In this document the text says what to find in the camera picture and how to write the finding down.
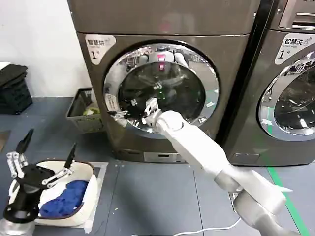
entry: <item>cable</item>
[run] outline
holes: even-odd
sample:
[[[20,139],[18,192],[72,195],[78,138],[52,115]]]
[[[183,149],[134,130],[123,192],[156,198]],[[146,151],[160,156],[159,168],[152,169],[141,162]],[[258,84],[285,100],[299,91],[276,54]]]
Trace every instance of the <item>cable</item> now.
[[[206,228],[206,229],[202,229],[202,230],[198,230],[198,231],[194,231],[194,232],[182,232],[182,233],[178,233],[178,234],[174,234],[172,236],[179,236],[179,235],[194,235],[194,234],[197,234],[197,233],[200,233],[200,232],[204,232],[204,231],[208,231],[208,230],[230,230],[232,229],[233,227],[235,227],[238,222],[241,221],[241,218],[238,218],[238,220],[231,226],[229,227],[222,227],[222,228]]]

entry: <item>washing machine door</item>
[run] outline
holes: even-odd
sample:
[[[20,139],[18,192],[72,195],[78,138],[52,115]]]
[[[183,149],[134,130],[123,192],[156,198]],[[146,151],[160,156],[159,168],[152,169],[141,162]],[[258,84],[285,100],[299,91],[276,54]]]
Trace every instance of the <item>washing machine door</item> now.
[[[157,98],[162,111],[174,110],[200,126],[219,98],[214,68],[194,50],[176,44],[150,44],[121,56],[104,80],[104,99],[116,122],[139,135],[162,138],[143,124],[146,101]]]
[[[286,141],[315,138],[315,53],[285,68],[265,91],[260,107],[262,128]]]

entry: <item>front-loading washing machine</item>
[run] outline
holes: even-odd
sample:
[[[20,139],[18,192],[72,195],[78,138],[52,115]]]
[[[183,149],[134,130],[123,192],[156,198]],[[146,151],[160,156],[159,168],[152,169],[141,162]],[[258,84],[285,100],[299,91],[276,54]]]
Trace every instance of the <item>front-loading washing machine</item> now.
[[[118,159],[184,162],[143,124],[151,97],[215,138],[259,0],[68,2]]]
[[[275,1],[248,83],[230,101],[222,139],[231,163],[308,164],[315,159],[315,3]]]

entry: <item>blue cloth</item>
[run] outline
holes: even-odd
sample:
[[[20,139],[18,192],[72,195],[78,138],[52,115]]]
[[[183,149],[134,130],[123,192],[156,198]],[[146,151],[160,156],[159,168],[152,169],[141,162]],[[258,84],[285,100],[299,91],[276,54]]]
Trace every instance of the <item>blue cloth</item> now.
[[[46,202],[39,213],[44,218],[60,218],[71,215],[82,203],[88,182],[75,180],[66,185],[61,195]]]

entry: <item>gray floor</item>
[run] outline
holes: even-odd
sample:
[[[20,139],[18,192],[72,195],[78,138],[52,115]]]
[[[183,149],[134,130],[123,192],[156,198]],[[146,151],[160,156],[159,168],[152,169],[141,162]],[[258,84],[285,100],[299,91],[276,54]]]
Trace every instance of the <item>gray floor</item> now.
[[[0,115],[0,131],[11,130],[9,141],[0,153],[2,193],[11,182],[5,154],[35,128],[26,152],[30,162],[47,158],[66,158],[74,142],[78,143],[77,160],[109,162],[91,235],[172,235],[207,227],[225,227],[238,216],[229,196],[203,175],[186,164],[144,164],[114,159],[105,134],[80,134],[65,119],[71,98],[41,98],[19,116]],[[283,184],[295,190],[290,194],[305,224],[314,234],[314,210],[311,191],[315,164],[303,167],[277,168]],[[266,178],[265,168],[255,168]],[[0,196],[0,210],[7,196]],[[286,208],[279,222],[297,230]],[[37,226],[34,235],[84,235],[82,229]],[[205,232],[201,235],[259,235],[240,222],[229,231]]]

